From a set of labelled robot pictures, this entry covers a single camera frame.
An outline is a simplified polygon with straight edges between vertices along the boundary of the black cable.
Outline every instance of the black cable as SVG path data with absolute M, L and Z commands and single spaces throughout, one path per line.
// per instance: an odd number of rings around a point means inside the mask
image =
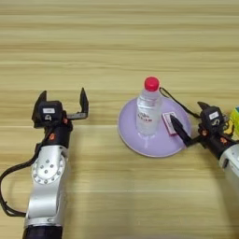
M 182 105 L 180 102 L 177 101 L 177 99 L 168 91 L 166 90 L 165 88 L 163 87 L 160 87 L 160 92 L 161 94 L 164 96 L 164 97 L 167 97 L 167 98 L 172 98 L 176 103 L 178 103 L 188 114 L 192 115 L 194 118 L 196 119 L 200 119 L 200 115 L 196 114 L 196 113 L 193 113 L 192 111 L 190 111 L 188 108 L 186 108 L 184 105 Z
M 22 217 L 25 218 L 26 214 L 17 210 L 12 209 L 10 206 L 7 205 L 7 202 L 4 200 L 3 194 L 2 194 L 2 181 L 3 179 L 8 176 L 9 174 L 19 171 L 20 169 L 24 169 L 26 167 L 30 167 L 35 160 L 38 157 L 38 154 L 41 150 L 41 148 L 45 145 L 45 143 L 47 142 L 47 140 L 49 139 L 50 134 L 54 131 L 54 127 L 50 128 L 50 130 L 46 133 L 44 139 L 42 140 L 42 142 L 39 144 L 38 148 L 35 151 L 35 154 L 33 156 L 33 158 L 27 162 L 23 162 L 20 164 L 17 164 L 15 166 L 12 166 L 8 169 L 6 169 L 6 171 L 0 176 L 0 204 L 2 205 L 2 208 L 4 210 L 4 212 L 10 216 L 10 217 Z

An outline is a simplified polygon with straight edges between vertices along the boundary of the plate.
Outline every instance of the plate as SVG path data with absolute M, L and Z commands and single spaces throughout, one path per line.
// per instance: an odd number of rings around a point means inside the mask
M 178 135 L 171 136 L 161 119 L 158 131 L 144 136 L 136 129 L 137 99 L 128 102 L 119 113 L 118 129 L 123 142 L 133 151 L 154 158 L 164 158 L 176 154 L 185 145 Z M 162 113 L 175 112 L 185 131 L 190 135 L 190 119 L 185 110 L 173 100 L 162 97 Z

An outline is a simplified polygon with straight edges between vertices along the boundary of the robotic arm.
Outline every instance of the robotic arm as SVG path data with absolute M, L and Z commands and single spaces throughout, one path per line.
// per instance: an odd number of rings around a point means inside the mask
M 202 109 L 200 114 L 202 122 L 199 124 L 199 135 L 196 138 L 190 138 L 181 122 L 174 116 L 171 116 L 172 124 L 187 147 L 200 143 L 215 155 L 219 166 L 239 194 L 239 142 L 224 133 L 227 129 L 227 119 L 219 107 L 202 102 L 198 104 Z
M 2 193 L 0 195 L 1 205 L 8 216 L 25 217 L 23 239 L 62 238 L 72 120 L 84 120 L 89 112 L 84 89 L 79 102 L 81 112 L 68 115 L 60 101 L 47 101 L 47 92 L 43 91 L 35 103 L 32 120 L 35 128 L 44 128 L 45 138 L 36 145 L 35 155 L 30 161 L 13 166 L 1 175 L 0 182 L 8 174 L 32 166 L 34 187 L 26 214 L 13 210 L 4 201 Z

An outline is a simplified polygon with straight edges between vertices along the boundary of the water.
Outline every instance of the water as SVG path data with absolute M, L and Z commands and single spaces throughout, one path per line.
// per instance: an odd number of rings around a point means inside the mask
M 143 135 L 153 135 L 158 131 L 162 119 L 162 96 L 156 91 L 142 90 L 137 99 L 136 127 Z

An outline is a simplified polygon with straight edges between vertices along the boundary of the red bottle cap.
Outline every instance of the red bottle cap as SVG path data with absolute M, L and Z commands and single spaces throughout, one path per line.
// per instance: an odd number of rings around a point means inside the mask
M 145 81 L 147 91 L 157 91 L 160 87 L 160 81 L 156 77 L 148 77 Z

